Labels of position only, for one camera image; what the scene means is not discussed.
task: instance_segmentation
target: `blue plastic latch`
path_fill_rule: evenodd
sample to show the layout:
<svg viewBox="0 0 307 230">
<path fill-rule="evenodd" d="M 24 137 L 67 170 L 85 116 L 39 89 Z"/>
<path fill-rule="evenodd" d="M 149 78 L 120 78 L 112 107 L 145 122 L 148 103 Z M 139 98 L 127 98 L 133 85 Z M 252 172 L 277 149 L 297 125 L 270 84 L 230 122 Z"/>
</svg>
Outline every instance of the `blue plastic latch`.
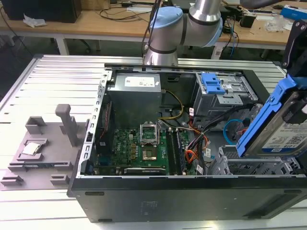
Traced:
<svg viewBox="0 0 307 230">
<path fill-rule="evenodd" d="M 207 94 L 225 94 L 226 91 L 221 86 L 221 81 L 214 73 L 202 73 L 201 81 L 206 88 Z"/>
</svg>

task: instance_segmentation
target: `electronic device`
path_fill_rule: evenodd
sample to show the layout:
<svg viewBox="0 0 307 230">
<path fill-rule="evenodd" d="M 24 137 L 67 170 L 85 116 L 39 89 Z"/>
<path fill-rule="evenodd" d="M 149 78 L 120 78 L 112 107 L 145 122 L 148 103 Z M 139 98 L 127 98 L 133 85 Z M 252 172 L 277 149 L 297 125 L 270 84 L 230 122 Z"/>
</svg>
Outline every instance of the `electronic device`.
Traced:
<svg viewBox="0 0 307 230">
<path fill-rule="evenodd" d="M 238 156 L 269 97 L 253 71 L 106 63 L 101 74 L 68 192 L 91 222 L 267 219 L 307 195 L 297 159 Z"/>
<path fill-rule="evenodd" d="M 81 14 L 80 0 L 2 0 L 11 20 L 30 18 L 62 23 L 74 23 Z"/>
<path fill-rule="evenodd" d="M 244 14 L 240 21 L 240 26 L 245 28 L 251 28 L 256 18 L 256 15 Z"/>
</svg>

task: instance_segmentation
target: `blue cable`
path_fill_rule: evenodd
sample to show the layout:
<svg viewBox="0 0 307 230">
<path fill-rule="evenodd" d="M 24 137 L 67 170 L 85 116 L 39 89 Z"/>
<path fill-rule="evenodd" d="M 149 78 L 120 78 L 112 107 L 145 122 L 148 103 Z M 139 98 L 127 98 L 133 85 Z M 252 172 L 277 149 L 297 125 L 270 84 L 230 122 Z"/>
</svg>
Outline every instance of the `blue cable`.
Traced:
<svg viewBox="0 0 307 230">
<path fill-rule="evenodd" d="M 227 126 L 229 125 L 229 123 L 235 122 L 235 121 L 243 123 L 243 121 L 240 120 L 240 119 L 232 119 L 232 120 L 230 120 L 230 121 L 228 121 L 228 122 L 226 123 L 226 125 L 224 126 L 224 129 L 223 129 L 224 138 L 225 138 L 225 140 L 227 141 L 227 143 L 230 144 L 230 145 L 236 145 L 236 143 L 232 142 L 232 141 L 228 138 L 228 136 L 227 136 L 227 134 L 226 134 L 226 129 L 227 129 Z"/>
</svg>

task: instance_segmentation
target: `robotic arm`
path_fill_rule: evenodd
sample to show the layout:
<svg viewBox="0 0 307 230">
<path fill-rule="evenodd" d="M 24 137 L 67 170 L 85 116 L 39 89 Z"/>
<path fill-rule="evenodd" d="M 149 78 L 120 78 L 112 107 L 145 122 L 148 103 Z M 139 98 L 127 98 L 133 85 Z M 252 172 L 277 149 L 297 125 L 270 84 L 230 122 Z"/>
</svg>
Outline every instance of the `robotic arm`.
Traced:
<svg viewBox="0 0 307 230">
<path fill-rule="evenodd" d="M 280 0 L 241 0 L 243 7 L 255 9 Z M 188 14 L 177 7 L 162 7 L 151 21 L 151 38 L 144 58 L 145 65 L 176 66 L 177 47 L 213 46 L 222 32 L 219 11 L 221 0 L 196 0 Z"/>
</svg>

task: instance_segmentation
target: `black computer case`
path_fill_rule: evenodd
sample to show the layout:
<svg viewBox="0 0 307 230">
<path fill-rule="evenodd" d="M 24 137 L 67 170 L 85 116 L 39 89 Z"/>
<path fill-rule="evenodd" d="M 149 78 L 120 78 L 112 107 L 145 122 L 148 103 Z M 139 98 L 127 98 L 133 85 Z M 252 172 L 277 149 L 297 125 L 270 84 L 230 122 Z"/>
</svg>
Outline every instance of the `black computer case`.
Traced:
<svg viewBox="0 0 307 230">
<path fill-rule="evenodd" d="M 11 20 L 22 20 L 24 14 L 35 19 L 74 23 L 81 14 L 80 0 L 2 0 Z"/>
</svg>

